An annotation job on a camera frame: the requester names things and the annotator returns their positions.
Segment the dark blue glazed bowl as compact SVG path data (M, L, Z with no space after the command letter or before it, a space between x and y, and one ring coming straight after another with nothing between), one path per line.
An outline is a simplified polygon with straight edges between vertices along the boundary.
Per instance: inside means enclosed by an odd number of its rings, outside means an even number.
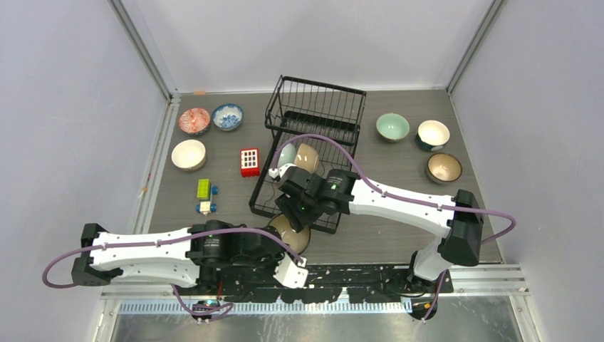
M311 240L311 230L309 227L304 227L301 231L297 232L283 214L273 217L268 225L275 228L280 234L281 240L296 253L302 254L308 248Z

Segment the light teal ribbed bowl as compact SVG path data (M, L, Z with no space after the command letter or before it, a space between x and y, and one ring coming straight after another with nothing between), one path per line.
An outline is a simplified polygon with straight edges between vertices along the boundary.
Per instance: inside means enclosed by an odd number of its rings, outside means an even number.
M285 145L278 157L277 168L281 168L287 164L294 164L297 156L297 147L293 143Z

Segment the black wire dish rack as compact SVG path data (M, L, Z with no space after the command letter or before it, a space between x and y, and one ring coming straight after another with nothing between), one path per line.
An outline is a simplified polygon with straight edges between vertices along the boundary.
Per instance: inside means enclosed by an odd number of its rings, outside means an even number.
M305 143L318 153L318 170L325 177L332 169L351 170L347 157L334 146L340 144L350 155L358 146L367 93L341 85L280 76L265 111L264 124L272 144L249 200L251 213L271 218L278 214L280 196L269 169L276 150L292 141Z

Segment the white blue floral bowl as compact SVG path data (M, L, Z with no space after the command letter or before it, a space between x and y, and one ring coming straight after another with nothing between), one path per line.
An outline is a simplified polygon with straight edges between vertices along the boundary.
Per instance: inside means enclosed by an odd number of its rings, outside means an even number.
M226 132L236 130L241 125L243 118L243 109L234 103L220 105L211 114L212 123Z

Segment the beige bowl with bird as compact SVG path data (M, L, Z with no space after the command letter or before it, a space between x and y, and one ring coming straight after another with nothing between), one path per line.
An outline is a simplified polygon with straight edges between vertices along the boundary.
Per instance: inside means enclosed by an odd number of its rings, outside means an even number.
M172 164L187 172L200 169L206 160L206 146L198 140L182 141L173 148L171 153Z

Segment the blue zigzag pattern bowl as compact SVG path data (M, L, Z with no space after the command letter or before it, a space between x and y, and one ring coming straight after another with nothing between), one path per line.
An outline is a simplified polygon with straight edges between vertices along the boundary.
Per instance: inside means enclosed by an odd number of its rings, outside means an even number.
M188 135L203 135L211 127L211 115L204 108L190 108L178 120L180 130Z

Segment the teal white dotted bowl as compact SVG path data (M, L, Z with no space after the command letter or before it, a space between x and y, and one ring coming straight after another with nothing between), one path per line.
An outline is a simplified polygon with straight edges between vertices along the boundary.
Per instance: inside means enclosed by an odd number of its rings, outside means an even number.
M426 120L420 123L415 135L417 146L427 152L441 150L449 139L449 128L437 120Z

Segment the brown striped bowl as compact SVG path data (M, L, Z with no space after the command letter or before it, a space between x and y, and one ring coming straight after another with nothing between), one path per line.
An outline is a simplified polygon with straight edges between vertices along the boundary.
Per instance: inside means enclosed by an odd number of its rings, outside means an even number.
M463 174L461 162L455 156L443 152L431 155L425 170L427 177L437 184L456 182Z

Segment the beige plain bowl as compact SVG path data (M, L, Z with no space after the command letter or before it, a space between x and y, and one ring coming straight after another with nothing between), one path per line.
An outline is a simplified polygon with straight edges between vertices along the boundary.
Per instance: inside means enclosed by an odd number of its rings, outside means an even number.
M313 174L318 169L319 156L314 147L301 143L298 147L294 165Z

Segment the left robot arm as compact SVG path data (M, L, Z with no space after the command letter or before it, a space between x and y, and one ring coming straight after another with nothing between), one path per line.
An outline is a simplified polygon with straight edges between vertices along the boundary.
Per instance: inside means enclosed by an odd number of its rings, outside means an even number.
M86 224L80 242L86 251L71 270L79 286L105 286L112 280L168 283L209 295L217 289L220 269L271 268L286 255L300 259L274 226L248 228L215 219L141 235L112 234L99 224Z

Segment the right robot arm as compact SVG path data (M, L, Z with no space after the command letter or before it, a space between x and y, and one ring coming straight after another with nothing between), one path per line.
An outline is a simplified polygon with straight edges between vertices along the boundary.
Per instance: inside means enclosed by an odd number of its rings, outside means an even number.
M484 218L471 192L428 195L364 180L347 170L332 169L321 177L293 164L273 168L269 175L282 193L276 205L296 231L311 227L322 216L358 214L433 234L434 241L412 256L406 280L413 291L425 292L452 265L479 263Z

